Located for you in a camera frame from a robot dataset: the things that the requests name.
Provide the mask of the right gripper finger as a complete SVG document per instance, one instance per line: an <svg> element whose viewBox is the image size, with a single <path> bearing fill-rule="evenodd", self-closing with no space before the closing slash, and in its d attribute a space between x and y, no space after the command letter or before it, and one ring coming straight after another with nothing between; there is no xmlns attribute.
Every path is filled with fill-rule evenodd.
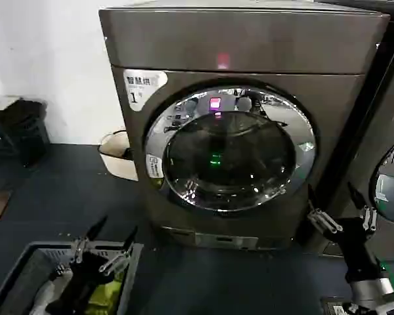
<svg viewBox="0 0 394 315"><path fill-rule="evenodd" d="M331 234L337 234L343 231L343 227L338 224L328 213L324 212L317 203L315 191L312 186L308 185L308 205L309 213L308 219L312 225L323 234L325 231L329 231Z"/></svg>
<svg viewBox="0 0 394 315"><path fill-rule="evenodd" d="M367 234L374 234L377 226L377 210L367 204L365 197L350 182L347 183L349 194L356 209L360 211L362 227Z"/></svg>

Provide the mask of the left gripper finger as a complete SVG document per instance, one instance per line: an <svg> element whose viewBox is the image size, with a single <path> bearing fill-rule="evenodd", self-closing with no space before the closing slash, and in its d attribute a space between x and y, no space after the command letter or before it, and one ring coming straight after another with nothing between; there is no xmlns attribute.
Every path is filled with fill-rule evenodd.
<svg viewBox="0 0 394 315"><path fill-rule="evenodd" d="M76 238L71 244L71 263L82 263L83 254L88 250L89 243L93 242L99 235L103 226L106 224L107 216L100 218L94 225L92 225L86 234L82 237Z"/></svg>
<svg viewBox="0 0 394 315"><path fill-rule="evenodd" d="M120 273L129 266L137 232L138 226L134 227L133 231L125 239L122 250L99 267L98 271L100 273Z"/></svg>

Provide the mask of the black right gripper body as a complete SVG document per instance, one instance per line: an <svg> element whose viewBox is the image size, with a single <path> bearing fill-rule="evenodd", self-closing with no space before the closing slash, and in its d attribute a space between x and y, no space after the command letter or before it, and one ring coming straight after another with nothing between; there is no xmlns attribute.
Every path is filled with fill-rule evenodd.
<svg viewBox="0 0 394 315"><path fill-rule="evenodd" d="M374 233L369 226L364 227L360 217L338 219L343 230L338 235L338 245L347 265L347 282L375 280L381 277L378 258L366 246Z"/></svg>

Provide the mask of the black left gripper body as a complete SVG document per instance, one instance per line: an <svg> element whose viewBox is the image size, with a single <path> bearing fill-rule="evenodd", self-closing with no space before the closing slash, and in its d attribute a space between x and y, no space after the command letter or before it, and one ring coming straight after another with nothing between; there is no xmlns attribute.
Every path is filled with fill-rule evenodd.
<svg viewBox="0 0 394 315"><path fill-rule="evenodd" d="M113 276L106 276L99 268L108 262L106 257L86 252L81 262L70 263L72 279L60 296L62 314L83 314L95 289L111 282Z"/></svg>

